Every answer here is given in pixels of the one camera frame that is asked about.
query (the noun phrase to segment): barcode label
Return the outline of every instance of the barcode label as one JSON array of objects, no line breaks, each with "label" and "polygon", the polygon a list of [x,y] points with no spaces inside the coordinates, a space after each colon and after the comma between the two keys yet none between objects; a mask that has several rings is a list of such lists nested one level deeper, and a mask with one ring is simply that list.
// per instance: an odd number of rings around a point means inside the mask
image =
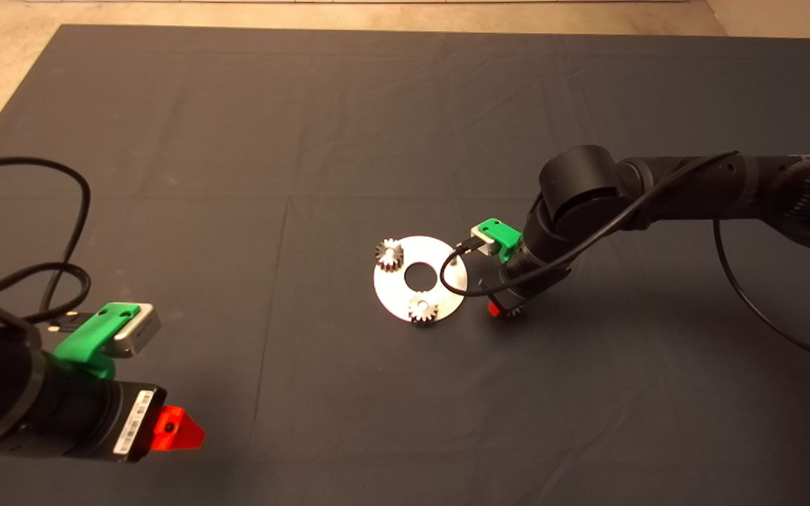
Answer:
[{"label": "barcode label", "polygon": [[142,424],[142,419],[144,419],[146,411],[148,411],[148,404],[151,403],[154,395],[155,392],[151,390],[141,390],[137,394],[136,401],[133,403],[133,407],[129,411],[129,415],[127,415],[127,421],[121,430],[121,436],[119,436],[118,442],[115,443],[116,455],[126,455],[133,446],[133,440],[136,439],[139,425]]}]

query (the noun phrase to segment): red plastic tip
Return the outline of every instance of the red plastic tip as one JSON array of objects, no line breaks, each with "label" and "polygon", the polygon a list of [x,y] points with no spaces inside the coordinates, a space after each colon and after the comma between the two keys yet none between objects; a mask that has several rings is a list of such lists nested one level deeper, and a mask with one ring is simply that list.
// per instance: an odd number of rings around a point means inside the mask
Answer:
[{"label": "red plastic tip", "polygon": [[155,423],[151,449],[158,452],[199,448],[205,441],[205,430],[193,422],[183,408],[161,407]]},{"label": "red plastic tip", "polygon": [[489,316],[493,318],[498,318],[502,315],[502,310],[499,309],[493,301],[489,301],[488,304],[486,304],[486,311],[489,311]]}]

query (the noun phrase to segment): cable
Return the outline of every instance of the cable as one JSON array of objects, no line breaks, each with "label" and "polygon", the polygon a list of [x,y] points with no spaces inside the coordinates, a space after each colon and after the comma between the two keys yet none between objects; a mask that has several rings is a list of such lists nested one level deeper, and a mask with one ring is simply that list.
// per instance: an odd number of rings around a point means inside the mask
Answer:
[{"label": "cable", "polygon": [[461,290],[460,288],[455,288],[454,286],[448,284],[446,278],[444,277],[444,272],[446,272],[446,266],[449,265],[452,260],[456,257],[463,255],[469,250],[469,247],[466,247],[464,243],[459,243],[454,251],[450,253],[450,255],[446,258],[446,261],[443,263],[439,270],[439,281],[443,284],[443,286],[453,294],[462,295],[464,297],[482,297],[492,294],[498,294],[498,292],[508,290],[508,288],[514,288],[515,286],[521,285],[526,283],[527,281],[539,278],[541,275],[546,275],[549,272],[552,272],[555,269],[562,268],[565,264],[572,262],[573,259],[576,259],[579,254],[583,251],[586,251],[591,247],[593,244],[598,242],[603,237],[607,236],[608,234],[613,233],[621,225],[624,224],[630,217],[632,217],[633,213],[639,210],[640,207],[649,203],[649,201],[656,196],[661,195],[669,186],[673,185],[673,183],[677,183],[679,180],[684,179],[684,177],[688,176],[695,172],[695,170],[701,169],[701,167],[706,167],[708,164],[713,164],[717,161],[723,160],[727,157],[732,157],[733,155],[738,154],[737,151],[723,151],[722,153],[713,154],[707,157],[697,158],[696,160],[692,160],[689,163],[685,164],[683,167],[679,167],[671,176],[665,177],[659,183],[656,183],[655,186],[652,187],[648,192],[643,193],[639,196],[636,200],[631,202],[630,205],[624,208],[624,211],[621,211],[617,216],[611,218],[611,221],[605,224],[602,228],[599,228],[595,233],[591,236],[587,237],[577,246],[573,247],[570,251],[558,257],[558,259],[549,262],[542,268],[534,269],[528,273],[523,273],[523,275],[519,275],[517,278],[509,279],[504,283],[501,283],[496,286],[491,286],[490,288],[484,288],[481,290]]},{"label": "cable", "polygon": [[19,271],[10,273],[10,275],[4,276],[4,278],[0,279],[0,292],[17,285],[19,282],[22,282],[24,279],[29,278],[35,273],[46,271],[68,273],[68,275],[74,276],[74,279],[77,279],[77,282],[80,282],[80,292],[78,292],[74,298],[71,298],[70,301],[64,302],[64,304],[59,304],[54,308],[39,311],[38,313],[33,313],[23,317],[23,320],[29,321],[29,323],[43,323],[43,321],[57,318],[73,308],[76,308],[84,300],[86,300],[86,296],[89,294],[89,289],[93,285],[93,279],[90,278],[89,273],[84,271],[83,268],[80,268],[80,266],[65,262],[47,262],[45,264],[29,266],[29,268],[23,268]]},{"label": "cable", "polygon": [[749,295],[746,295],[746,292],[743,290],[742,285],[740,285],[739,281],[736,279],[736,275],[733,275],[733,269],[730,269],[730,262],[727,261],[727,253],[724,251],[724,238],[721,236],[721,222],[720,220],[712,221],[712,226],[714,228],[714,246],[717,248],[717,257],[720,259],[721,266],[724,268],[724,275],[727,276],[727,281],[730,282],[730,286],[732,286],[733,291],[739,295],[739,298],[742,299],[742,303],[746,305],[749,309],[755,313],[755,316],[759,318],[759,320],[763,321],[768,327],[774,329],[783,339],[786,339],[788,342],[793,343],[794,345],[798,346],[798,348],[803,349],[810,353],[810,345],[807,343],[801,342],[800,340],[796,339],[796,337],[790,336],[790,334],[785,333],[783,330],[779,329],[777,324],[775,324],[768,316],[762,313],[761,309],[755,305],[755,302],[749,298]]},{"label": "cable", "polygon": [[[77,185],[80,185],[80,209],[77,212],[77,220],[74,222],[74,230],[71,231],[70,237],[67,239],[64,252],[61,255],[61,262],[67,264],[70,261],[70,257],[74,254],[74,249],[77,249],[77,243],[80,241],[80,234],[83,233],[83,227],[86,225],[86,216],[89,214],[90,199],[92,198],[89,183],[86,182],[86,179],[81,176],[79,172],[71,169],[71,167],[65,166],[65,164],[61,164],[53,160],[46,160],[46,158],[0,157],[0,167],[10,166],[11,164],[31,164],[31,166],[36,167],[47,167],[47,169],[56,170],[66,176],[71,177],[71,179],[74,179],[77,182]],[[0,279],[0,282],[10,279],[11,276],[16,275],[16,273],[22,273],[23,270],[25,269],[11,273],[5,278]],[[67,272],[67,270],[60,269],[46,270],[54,270],[55,272],[52,273],[52,276],[49,278],[49,282],[46,285],[45,291],[42,292],[42,300],[39,302],[39,313],[37,314],[47,313],[47,311],[50,313],[49,307],[52,304],[52,296],[55,294],[55,289],[58,287],[58,280],[61,279],[62,272]]]}]

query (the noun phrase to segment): spur gear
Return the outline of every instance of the spur gear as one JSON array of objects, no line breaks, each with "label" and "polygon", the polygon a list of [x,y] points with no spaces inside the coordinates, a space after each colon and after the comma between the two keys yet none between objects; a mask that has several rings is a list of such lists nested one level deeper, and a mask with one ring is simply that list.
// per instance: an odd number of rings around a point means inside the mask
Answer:
[{"label": "spur gear", "polygon": [[395,272],[402,267],[405,259],[401,244],[395,239],[383,240],[374,250],[377,265],[386,272]]},{"label": "spur gear", "polygon": [[427,292],[418,292],[409,302],[408,315],[412,323],[430,323],[437,319],[439,306],[428,301],[427,295]]}]

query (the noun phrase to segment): table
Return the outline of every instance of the table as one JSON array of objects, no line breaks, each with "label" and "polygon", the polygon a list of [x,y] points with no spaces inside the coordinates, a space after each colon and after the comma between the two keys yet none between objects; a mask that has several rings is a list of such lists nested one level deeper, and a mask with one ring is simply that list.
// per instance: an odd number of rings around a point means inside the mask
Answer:
[{"label": "table", "polygon": [[[810,41],[62,27],[0,155],[88,177],[86,309],[158,307],[118,377],[207,440],[124,467],[0,458],[0,504],[810,504],[810,356],[736,300],[707,223],[604,240],[514,324],[380,307],[377,241],[520,225],[582,143],[810,153]],[[55,259],[76,206],[70,180],[0,169],[0,275]],[[726,230],[810,342],[810,251]]]}]

